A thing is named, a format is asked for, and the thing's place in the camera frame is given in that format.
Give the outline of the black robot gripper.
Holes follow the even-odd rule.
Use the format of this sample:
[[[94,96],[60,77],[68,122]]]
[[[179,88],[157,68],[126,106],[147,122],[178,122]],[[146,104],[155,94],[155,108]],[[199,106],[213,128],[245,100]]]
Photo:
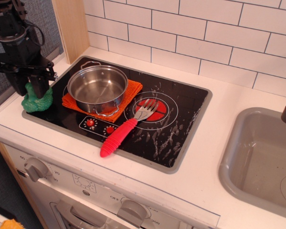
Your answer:
[[[53,62],[41,55],[44,43],[40,43],[36,35],[14,35],[0,36],[0,44],[4,49],[0,53],[0,73],[6,74],[21,96],[26,95],[25,85],[30,80],[36,96],[41,99],[49,89],[49,81],[57,78]]]

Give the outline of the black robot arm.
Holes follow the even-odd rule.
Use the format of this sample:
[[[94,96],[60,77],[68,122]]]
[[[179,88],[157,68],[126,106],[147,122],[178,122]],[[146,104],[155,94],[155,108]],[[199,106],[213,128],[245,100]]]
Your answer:
[[[49,90],[49,81],[57,74],[53,62],[41,55],[45,41],[39,41],[37,25],[26,20],[27,11],[20,0],[0,0],[0,73],[4,73],[20,95],[27,93],[25,85],[31,83],[41,99]]]

